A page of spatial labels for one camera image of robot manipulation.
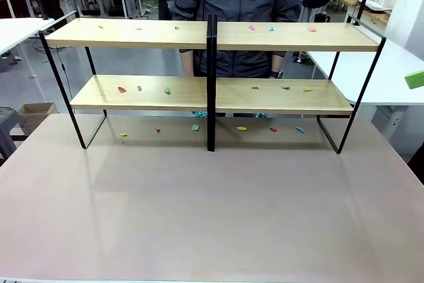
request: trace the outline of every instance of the small green piece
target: small green piece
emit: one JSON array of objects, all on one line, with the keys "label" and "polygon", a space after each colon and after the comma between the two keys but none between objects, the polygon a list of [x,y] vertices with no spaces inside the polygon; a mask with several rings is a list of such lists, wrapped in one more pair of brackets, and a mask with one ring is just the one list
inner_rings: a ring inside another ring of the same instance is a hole
[{"label": "small green piece", "polygon": [[408,74],[405,77],[405,81],[410,89],[424,86],[424,70]]}]

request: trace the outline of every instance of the green object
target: green object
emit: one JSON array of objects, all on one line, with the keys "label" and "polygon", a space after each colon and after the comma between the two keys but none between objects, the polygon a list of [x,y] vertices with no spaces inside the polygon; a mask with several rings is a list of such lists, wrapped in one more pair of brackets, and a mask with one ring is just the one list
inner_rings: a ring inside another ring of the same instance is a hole
[{"label": "green object", "polygon": [[424,86],[424,70],[408,74],[405,77],[406,84],[410,89]]}]

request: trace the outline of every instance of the shelf unit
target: shelf unit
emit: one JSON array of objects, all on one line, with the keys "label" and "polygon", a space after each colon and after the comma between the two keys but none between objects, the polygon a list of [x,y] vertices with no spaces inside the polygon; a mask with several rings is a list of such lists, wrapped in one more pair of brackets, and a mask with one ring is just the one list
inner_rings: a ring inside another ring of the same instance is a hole
[{"label": "shelf unit", "polygon": [[[234,112],[316,115],[333,148],[340,153],[385,42],[383,36],[381,43],[374,42],[357,30],[351,24],[351,19],[347,23],[218,23],[216,16],[209,16],[207,22],[138,21],[80,19],[76,13],[76,19],[71,23],[46,38],[40,33],[40,38],[83,148],[89,146],[95,134],[90,141],[84,142],[73,109],[102,109],[104,118],[108,109],[208,110],[207,148],[210,151],[215,150],[216,112]],[[49,45],[85,47],[93,77],[71,102]],[[206,50],[207,77],[100,76],[96,74],[89,46]],[[218,50],[314,50],[338,53],[328,80],[217,79]],[[331,81],[339,53],[346,51],[376,52],[354,108]],[[126,92],[121,93],[118,87],[125,88]],[[167,87],[170,94],[164,92]],[[350,115],[340,147],[335,145],[322,124],[322,115]]]}]

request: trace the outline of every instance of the cardboard box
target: cardboard box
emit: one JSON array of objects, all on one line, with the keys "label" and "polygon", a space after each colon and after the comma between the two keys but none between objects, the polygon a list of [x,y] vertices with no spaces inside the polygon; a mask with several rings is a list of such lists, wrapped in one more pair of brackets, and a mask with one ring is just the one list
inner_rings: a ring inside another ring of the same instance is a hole
[{"label": "cardboard box", "polygon": [[24,104],[19,109],[19,126],[30,135],[50,114],[59,113],[54,103]]}]

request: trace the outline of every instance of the jacket zipper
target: jacket zipper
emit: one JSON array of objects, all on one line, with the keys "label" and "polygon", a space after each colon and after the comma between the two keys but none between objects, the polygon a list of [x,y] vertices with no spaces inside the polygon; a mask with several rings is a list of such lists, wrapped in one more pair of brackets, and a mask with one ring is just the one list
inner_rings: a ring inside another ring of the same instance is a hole
[{"label": "jacket zipper", "polygon": [[[237,21],[240,21],[240,17],[241,17],[241,1],[242,0],[238,0],[238,16],[237,16]],[[236,64],[236,51],[233,51],[233,69],[231,70],[231,77],[234,77],[235,74],[235,64]]]}]

